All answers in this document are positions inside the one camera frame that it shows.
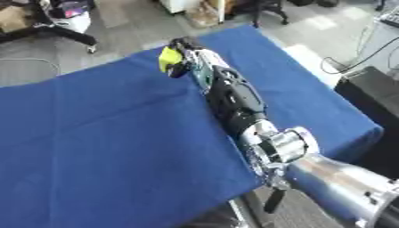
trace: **cable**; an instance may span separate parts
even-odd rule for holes
[[[389,69],[392,69],[392,70],[399,70],[399,68],[392,67],[392,64],[391,64],[392,56],[393,56],[394,53],[397,51],[397,49],[399,49],[399,46],[397,46],[394,50],[392,50],[392,51],[389,53],[389,55],[388,55],[387,65],[388,65]]]
[[[359,36],[359,40],[357,41],[357,46],[356,46],[356,54],[357,54],[357,56],[359,56],[360,55],[360,52],[363,50],[363,48],[362,48],[362,50],[361,50],[361,46],[362,46],[362,44],[363,44],[363,37],[364,37],[364,34],[366,33],[366,31],[369,29],[369,26],[366,26],[366,27],[364,27],[363,29],[362,29],[362,33],[360,34],[360,36]]]
[[[363,59],[362,61],[357,62],[355,65],[352,65],[352,66],[345,66],[344,64],[342,64],[342,63],[340,63],[340,62],[334,60],[332,57],[326,57],[326,58],[322,59],[322,62],[320,63],[320,68],[322,69],[322,71],[323,71],[324,73],[331,74],[331,75],[337,75],[337,74],[345,73],[345,72],[349,71],[350,69],[353,69],[353,68],[359,66],[360,64],[366,62],[367,60],[371,59],[372,57],[374,57],[374,55],[376,55],[377,53],[381,52],[384,48],[386,48],[388,45],[391,45],[394,41],[396,41],[396,40],[398,40],[398,39],[399,39],[399,37],[396,37],[396,38],[390,40],[390,41],[387,42],[386,44],[382,45],[377,51],[375,51],[374,53],[372,53],[371,55],[369,55],[368,57],[366,57],[366,58]],[[345,66],[346,68],[345,68],[345,69],[342,69],[342,70],[339,70],[339,71],[337,71],[337,72],[328,72],[328,71],[325,70],[325,68],[324,68],[324,62],[325,62],[326,60],[334,61],[334,62],[336,62],[337,64],[339,64],[339,65],[341,65],[341,66]]]
[[[43,61],[46,62],[48,64],[50,64],[52,66],[52,68],[55,71],[55,76],[59,76],[61,74],[61,70],[60,67],[58,65],[56,65],[55,63],[45,60],[45,59],[38,59],[38,58],[5,58],[5,59],[1,59],[0,61]]]

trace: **black cable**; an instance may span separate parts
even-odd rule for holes
[[[377,51],[375,51],[374,53],[372,53],[371,55],[369,55],[368,57],[366,57],[366,58],[363,59],[362,61],[359,61],[359,62],[357,62],[355,65],[352,65],[352,66],[346,66],[345,69],[342,69],[342,70],[340,70],[340,71],[337,71],[337,72],[328,72],[327,70],[324,69],[324,67],[323,67],[324,65],[323,65],[323,64],[324,64],[324,62],[325,62],[326,60],[331,60],[331,61],[334,61],[335,63],[337,63],[337,64],[339,64],[339,65],[341,65],[341,66],[345,66],[344,64],[339,63],[338,61],[334,60],[332,57],[326,57],[326,58],[324,58],[324,59],[322,60],[322,62],[320,63],[320,68],[322,69],[323,72],[325,72],[325,73],[327,73],[327,74],[331,74],[331,75],[337,75],[337,74],[345,73],[345,72],[349,71],[350,69],[353,69],[353,68],[359,66],[360,64],[366,62],[367,60],[371,59],[372,57],[374,57],[374,55],[376,55],[377,53],[381,52],[384,48],[386,48],[388,45],[391,45],[394,41],[396,41],[396,40],[398,40],[398,39],[399,39],[399,37],[396,37],[396,38],[390,40],[389,42],[387,42],[386,44],[382,45]]]
[[[357,41],[357,46],[356,46],[356,54],[357,54],[357,56],[360,55],[360,52],[361,52],[360,46],[361,46],[362,43],[363,43],[364,34],[366,33],[366,31],[367,31],[368,29],[369,29],[368,26],[364,27],[364,28],[362,29],[362,33],[361,33],[360,36],[359,36],[359,40]]]

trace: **yellow object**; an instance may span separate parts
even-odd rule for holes
[[[162,72],[167,71],[167,65],[181,62],[183,56],[174,49],[166,46],[164,50],[162,50],[162,54],[159,56],[159,68]]]

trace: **blue tablecloth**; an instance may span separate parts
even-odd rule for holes
[[[323,154],[351,161],[380,137],[253,28],[200,41],[253,83],[276,126],[307,127]],[[0,89],[0,227],[171,227],[259,185],[191,79],[159,72],[160,50]]]

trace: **silver metal tube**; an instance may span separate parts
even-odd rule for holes
[[[283,163],[289,163],[305,154],[319,151],[319,146],[312,134],[301,126],[273,135],[270,141]]]
[[[374,227],[399,195],[397,183],[388,178],[318,153],[292,162],[286,178],[346,227]]]
[[[266,119],[259,119],[242,133],[240,143],[247,146],[258,145],[277,133],[277,128],[272,122]]]

